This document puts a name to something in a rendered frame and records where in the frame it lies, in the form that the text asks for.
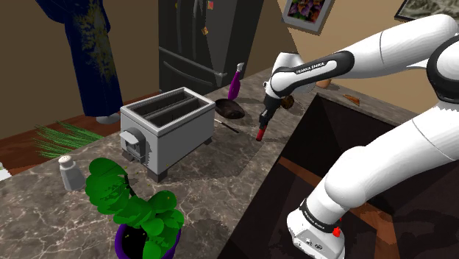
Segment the dark blue patterned curtain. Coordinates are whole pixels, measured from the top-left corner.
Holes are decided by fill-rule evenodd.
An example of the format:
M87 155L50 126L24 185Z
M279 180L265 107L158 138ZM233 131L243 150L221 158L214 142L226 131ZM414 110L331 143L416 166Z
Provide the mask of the dark blue patterned curtain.
M35 0L65 27L84 114L114 124L123 106L103 0Z

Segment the purple spray bottle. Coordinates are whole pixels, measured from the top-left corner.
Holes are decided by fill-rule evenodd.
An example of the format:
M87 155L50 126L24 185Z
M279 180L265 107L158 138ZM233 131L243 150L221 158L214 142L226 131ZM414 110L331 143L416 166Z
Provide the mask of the purple spray bottle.
M229 92L227 95L227 98L229 100L234 100L237 98L240 87L241 87L241 82L240 82L240 74L243 70L244 63L239 63L237 64L236 72L235 75L231 81L230 87L229 87Z

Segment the green grass plant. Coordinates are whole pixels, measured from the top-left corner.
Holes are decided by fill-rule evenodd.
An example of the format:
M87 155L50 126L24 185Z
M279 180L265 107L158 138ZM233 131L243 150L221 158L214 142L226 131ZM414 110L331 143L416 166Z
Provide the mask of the green grass plant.
M34 142L41 157L56 158L103 138L102 135L72 124L62 121L57 123L64 128L63 132L42 125L35 126L35 132L41 139L34 138Z

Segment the thin dark utensil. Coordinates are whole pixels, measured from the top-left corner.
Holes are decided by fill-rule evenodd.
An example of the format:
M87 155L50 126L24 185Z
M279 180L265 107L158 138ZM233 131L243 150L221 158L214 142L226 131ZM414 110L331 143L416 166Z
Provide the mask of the thin dark utensil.
M230 125L228 125L228 124L226 124L226 123L224 123L224 122L222 122L222 121L219 121L218 119L215 119L215 118L214 118L214 121L217 122L217 123L219 123L219 124L221 124L221 125L223 125L223 126L225 126L225 127L227 127L228 129L232 130L232 131L235 132L235 133L239 133L238 130L236 130L235 128L231 127Z

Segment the dark robot stand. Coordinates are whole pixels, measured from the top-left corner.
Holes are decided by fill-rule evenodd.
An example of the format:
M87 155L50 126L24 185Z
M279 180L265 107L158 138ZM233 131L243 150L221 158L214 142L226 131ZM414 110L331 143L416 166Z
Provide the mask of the dark robot stand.
M217 259L312 259L286 219L348 148L392 125L316 96ZM388 189L344 215L345 259L459 259L459 161Z

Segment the grey-framed flower wall picture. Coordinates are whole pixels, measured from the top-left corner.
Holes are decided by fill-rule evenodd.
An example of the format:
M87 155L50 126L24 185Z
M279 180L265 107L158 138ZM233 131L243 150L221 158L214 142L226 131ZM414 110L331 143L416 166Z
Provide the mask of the grey-framed flower wall picture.
M287 0L281 21L289 26L320 35L335 0Z

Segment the green plant in purple pot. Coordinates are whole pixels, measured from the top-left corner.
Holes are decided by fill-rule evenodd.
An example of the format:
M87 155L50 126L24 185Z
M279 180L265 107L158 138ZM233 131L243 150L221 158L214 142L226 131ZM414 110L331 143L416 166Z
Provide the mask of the green plant in purple pot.
M116 162L100 157L89 165L85 193L90 203L119 225L115 235L118 259L173 259L183 213L177 197L167 190L149 200L140 198L129 184L128 174Z

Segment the dark-framed wall picture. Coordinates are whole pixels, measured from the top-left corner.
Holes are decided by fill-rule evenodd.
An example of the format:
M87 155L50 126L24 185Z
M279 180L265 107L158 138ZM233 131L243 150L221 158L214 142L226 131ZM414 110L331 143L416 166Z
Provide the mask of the dark-framed wall picture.
M459 0L404 0L394 18L412 21L435 14L449 15L459 24Z

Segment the black refrigerator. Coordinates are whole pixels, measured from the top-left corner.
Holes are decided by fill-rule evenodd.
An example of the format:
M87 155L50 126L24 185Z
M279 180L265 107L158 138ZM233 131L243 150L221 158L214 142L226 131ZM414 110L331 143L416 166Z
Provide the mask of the black refrigerator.
M264 0L158 0L159 88L201 95L246 64Z

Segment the grey two-slot toaster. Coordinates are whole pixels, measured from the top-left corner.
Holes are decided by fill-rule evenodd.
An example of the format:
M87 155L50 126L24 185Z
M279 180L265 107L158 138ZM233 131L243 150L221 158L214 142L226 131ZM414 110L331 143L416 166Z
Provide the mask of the grey two-slot toaster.
M172 165L211 142L215 107L186 87L121 107L123 156L144 165L155 182L162 181Z

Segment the grey salt shaker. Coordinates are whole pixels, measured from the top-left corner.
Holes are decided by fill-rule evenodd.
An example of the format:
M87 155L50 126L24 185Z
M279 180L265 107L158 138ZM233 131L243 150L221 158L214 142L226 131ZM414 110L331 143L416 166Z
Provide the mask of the grey salt shaker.
M80 190L85 186L86 178L72 156L63 155L59 158L60 173L67 191Z

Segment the dark round pan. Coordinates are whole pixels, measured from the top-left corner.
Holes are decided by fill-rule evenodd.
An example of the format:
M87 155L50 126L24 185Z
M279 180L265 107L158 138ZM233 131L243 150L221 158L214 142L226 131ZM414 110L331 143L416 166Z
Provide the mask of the dark round pan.
M234 100L217 99L215 103L216 112L224 118L239 119L245 116L243 108Z

